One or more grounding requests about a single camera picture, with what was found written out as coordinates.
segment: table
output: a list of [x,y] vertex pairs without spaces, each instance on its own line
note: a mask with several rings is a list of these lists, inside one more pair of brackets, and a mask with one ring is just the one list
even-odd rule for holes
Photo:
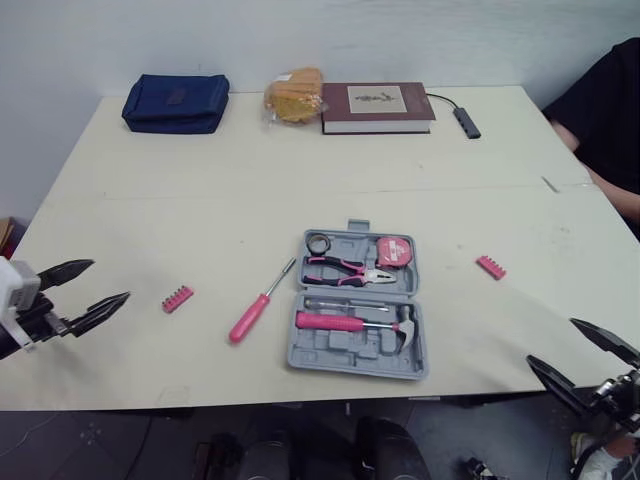
[[[540,390],[528,353],[578,385],[625,371],[567,318],[640,345],[635,238],[520,87],[434,92],[467,108],[483,137],[467,140],[436,100],[431,135],[323,137],[317,124],[266,127],[261,95],[237,94],[214,135],[182,137],[132,134],[119,118],[124,99],[103,99],[15,258],[36,270],[96,260],[51,290],[59,314],[133,295],[82,338],[3,360],[0,408]],[[241,345],[226,341],[302,233],[340,229],[348,218],[416,240],[431,365],[424,381],[289,368],[295,275]],[[503,280],[474,265],[483,254],[508,270]],[[164,314],[160,302],[182,284],[195,296]]]

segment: book cover image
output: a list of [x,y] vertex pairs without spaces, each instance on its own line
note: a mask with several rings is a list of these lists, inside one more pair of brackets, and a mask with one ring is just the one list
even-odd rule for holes
[[351,113],[406,113],[407,106],[398,85],[349,85]]

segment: gray plastic toolbox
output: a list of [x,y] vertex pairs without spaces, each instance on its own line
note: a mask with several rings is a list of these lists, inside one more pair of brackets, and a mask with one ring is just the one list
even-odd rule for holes
[[[351,285],[310,285],[303,282],[305,275],[337,279],[349,276],[326,265],[307,263],[313,256],[307,249],[306,239],[315,233],[327,235],[331,248],[325,256],[346,261],[362,262],[368,268],[379,268],[396,276],[394,283],[367,283],[362,287]],[[376,267],[376,241],[381,237],[400,237],[409,242],[412,250],[410,263],[403,268]],[[289,329],[289,365],[311,370],[375,375],[379,377],[420,380],[428,373],[424,320],[420,306],[412,300],[418,290],[419,276],[415,242],[407,235],[369,232],[369,222],[350,220],[347,231],[307,230],[298,256],[298,283],[302,291],[295,299],[293,318]],[[305,301],[346,304],[343,308],[308,309]],[[367,306],[383,306],[380,311]],[[403,336],[391,329],[366,328],[348,332],[323,329],[302,329],[296,326],[298,312],[345,315],[368,322],[397,323],[401,321],[399,309],[409,306],[415,324],[413,342],[403,350]]]

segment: pink screwdriver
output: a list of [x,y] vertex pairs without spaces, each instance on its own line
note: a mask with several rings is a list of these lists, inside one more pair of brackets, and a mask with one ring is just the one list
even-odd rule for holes
[[271,293],[275,290],[275,288],[287,275],[287,273],[289,273],[289,270],[291,270],[291,267],[293,267],[294,263],[296,263],[295,257],[289,260],[289,263],[287,263],[287,265],[282,269],[282,272],[280,272],[280,275],[278,275],[276,281],[273,282],[273,285],[271,285],[266,292],[261,293],[258,299],[253,302],[253,305],[251,305],[247,309],[247,311],[244,312],[244,315],[240,317],[240,320],[238,320],[238,322],[229,332],[229,340],[231,341],[231,343],[240,343],[242,339],[247,336],[249,330],[251,330],[253,325],[260,318],[260,315],[262,315],[265,307],[269,305],[269,301],[271,300],[269,297],[271,296]]

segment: blue pouch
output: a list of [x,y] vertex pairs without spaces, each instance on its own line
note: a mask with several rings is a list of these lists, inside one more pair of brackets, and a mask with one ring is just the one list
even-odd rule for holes
[[213,133],[228,99],[224,75],[142,75],[129,92],[122,118],[133,132]]

